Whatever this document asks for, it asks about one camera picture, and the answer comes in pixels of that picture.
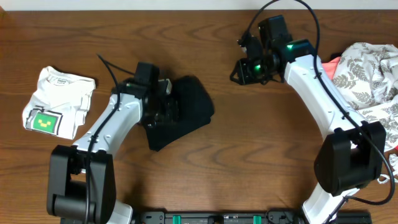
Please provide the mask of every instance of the white label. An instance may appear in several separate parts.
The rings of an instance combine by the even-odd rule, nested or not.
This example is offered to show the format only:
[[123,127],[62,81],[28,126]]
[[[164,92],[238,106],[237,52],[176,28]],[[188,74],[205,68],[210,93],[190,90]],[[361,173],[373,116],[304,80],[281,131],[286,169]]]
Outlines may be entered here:
[[59,78],[59,77],[48,77],[47,81],[53,85],[57,86],[64,86],[64,85],[69,85],[70,81],[67,80],[66,78]]

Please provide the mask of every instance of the red fabric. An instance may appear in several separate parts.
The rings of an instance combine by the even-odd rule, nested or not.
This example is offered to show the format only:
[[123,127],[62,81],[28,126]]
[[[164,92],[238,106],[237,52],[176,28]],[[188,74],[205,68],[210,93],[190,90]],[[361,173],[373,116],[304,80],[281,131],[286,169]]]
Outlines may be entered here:
[[325,69],[326,74],[328,75],[329,79],[332,80],[333,76],[335,75],[335,71],[338,65],[338,62],[340,61],[341,57],[337,57],[333,60],[331,60],[328,63],[323,63],[323,69]]

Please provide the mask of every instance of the black bracket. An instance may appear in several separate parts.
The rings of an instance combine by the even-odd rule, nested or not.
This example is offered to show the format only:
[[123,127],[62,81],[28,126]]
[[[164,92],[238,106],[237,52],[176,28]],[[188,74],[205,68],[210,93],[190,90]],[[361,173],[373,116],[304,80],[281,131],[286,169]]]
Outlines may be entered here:
[[[240,85],[267,84],[285,81],[285,68],[297,57],[314,54],[308,40],[293,41],[283,16],[274,16],[258,23],[260,40],[246,31],[238,40],[246,58],[238,60],[229,79]],[[279,74],[280,81],[274,78]]]
[[169,95],[169,80],[159,80],[160,70],[153,64],[139,62],[134,78],[119,84],[121,93],[142,99],[141,124],[148,128],[158,125],[173,125],[178,121],[178,101]]
[[[86,183],[72,180],[71,174],[85,169],[87,154],[75,147],[57,146],[51,154],[47,212],[71,220],[84,220]],[[105,151],[91,153],[91,205],[89,221],[106,223],[116,202],[113,158]]]
[[[363,121],[362,130],[384,152],[386,130],[380,122]],[[329,134],[315,159],[315,175],[322,188],[333,196],[352,188],[363,188],[381,173],[382,159],[357,129],[340,128]]]

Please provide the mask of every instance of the green connector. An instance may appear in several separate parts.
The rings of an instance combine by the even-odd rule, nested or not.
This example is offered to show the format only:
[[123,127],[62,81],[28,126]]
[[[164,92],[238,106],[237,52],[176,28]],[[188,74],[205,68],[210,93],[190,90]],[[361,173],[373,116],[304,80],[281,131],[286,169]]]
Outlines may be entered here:
[[181,224],[181,216],[173,215],[173,224]]
[[261,224],[261,216],[259,215],[253,216],[253,224]]

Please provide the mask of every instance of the folded white t-shirt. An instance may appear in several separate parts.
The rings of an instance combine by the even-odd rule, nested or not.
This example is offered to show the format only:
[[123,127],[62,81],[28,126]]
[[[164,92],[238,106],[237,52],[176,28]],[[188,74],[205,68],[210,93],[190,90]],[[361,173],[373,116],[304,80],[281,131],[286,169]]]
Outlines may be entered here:
[[22,113],[26,129],[73,139],[77,127],[85,123],[95,81],[43,68],[37,90]]

